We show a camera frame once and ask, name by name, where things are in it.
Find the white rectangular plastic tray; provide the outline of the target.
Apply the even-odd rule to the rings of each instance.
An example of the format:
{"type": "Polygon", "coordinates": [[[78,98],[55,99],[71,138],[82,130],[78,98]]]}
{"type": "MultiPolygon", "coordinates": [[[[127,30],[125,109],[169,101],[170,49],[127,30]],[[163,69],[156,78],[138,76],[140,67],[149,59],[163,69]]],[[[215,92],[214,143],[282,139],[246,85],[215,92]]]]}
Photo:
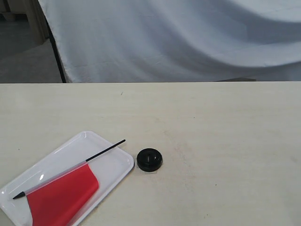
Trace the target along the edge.
{"type": "MultiPolygon", "coordinates": [[[[0,190],[0,208],[16,226],[30,226],[32,217],[25,198],[13,200],[21,191],[44,182],[112,144],[92,131],[83,131],[35,163],[0,190]]],[[[73,217],[69,225],[77,226],[132,170],[133,157],[115,147],[91,160],[89,166],[100,183],[92,198],[73,217]]]]}

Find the small red flag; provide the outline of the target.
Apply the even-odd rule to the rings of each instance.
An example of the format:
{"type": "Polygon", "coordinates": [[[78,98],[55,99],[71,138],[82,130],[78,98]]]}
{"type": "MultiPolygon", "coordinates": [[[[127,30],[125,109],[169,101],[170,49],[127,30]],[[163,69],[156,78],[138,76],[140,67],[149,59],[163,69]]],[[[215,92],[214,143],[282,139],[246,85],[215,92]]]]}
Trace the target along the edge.
{"type": "Polygon", "coordinates": [[[27,199],[34,226],[67,225],[100,187],[88,162],[124,142],[123,139],[12,199],[27,199]]]}

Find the black round base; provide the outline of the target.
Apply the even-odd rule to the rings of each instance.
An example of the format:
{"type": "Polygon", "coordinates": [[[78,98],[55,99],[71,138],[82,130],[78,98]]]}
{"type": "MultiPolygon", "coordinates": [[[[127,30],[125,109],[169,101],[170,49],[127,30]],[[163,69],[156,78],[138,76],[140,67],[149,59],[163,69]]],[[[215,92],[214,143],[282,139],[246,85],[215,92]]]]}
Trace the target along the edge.
{"type": "Polygon", "coordinates": [[[153,148],[145,148],[137,155],[137,165],[145,172],[157,171],[163,163],[162,154],[153,148]]]}

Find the white draped backdrop cloth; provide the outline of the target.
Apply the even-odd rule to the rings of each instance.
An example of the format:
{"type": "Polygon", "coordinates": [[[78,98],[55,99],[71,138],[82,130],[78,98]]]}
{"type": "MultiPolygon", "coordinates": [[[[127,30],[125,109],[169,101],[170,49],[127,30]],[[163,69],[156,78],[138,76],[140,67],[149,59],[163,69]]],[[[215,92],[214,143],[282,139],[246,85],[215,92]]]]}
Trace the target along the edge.
{"type": "Polygon", "coordinates": [[[42,0],[70,82],[298,81],[298,0],[42,0]]]}

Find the black backdrop stand pole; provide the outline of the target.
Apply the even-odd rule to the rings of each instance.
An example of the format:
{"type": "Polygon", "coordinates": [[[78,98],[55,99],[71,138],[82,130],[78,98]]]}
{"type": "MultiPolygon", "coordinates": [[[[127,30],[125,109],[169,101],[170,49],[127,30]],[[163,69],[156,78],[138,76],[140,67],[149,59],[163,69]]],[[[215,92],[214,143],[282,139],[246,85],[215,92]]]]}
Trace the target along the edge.
{"type": "Polygon", "coordinates": [[[59,73],[60,73],[62,83],[66,83],[67,80],[66,80],[66,77],[64,75],[63,65],[62,65],[62,62],[61,62],[61,59],[60,59],[60,56],[59,56],[59,52],[58,52],[58,49],[57,49],[57,46],[56,46],[54,36],[52,34],[52,31],[50,29],[50,26],[49,26],[48,22],[46,22],[46,24],[47,24],[47,29],[48,29],[48,33],[49,33],[49,40],[50,40],[50,43],[51,43],[52,50],[54,52],[55,60],[56,60],[56,63],[57,63],[57,67],[58,67],[58,70],[59,70],[59,73]]]}

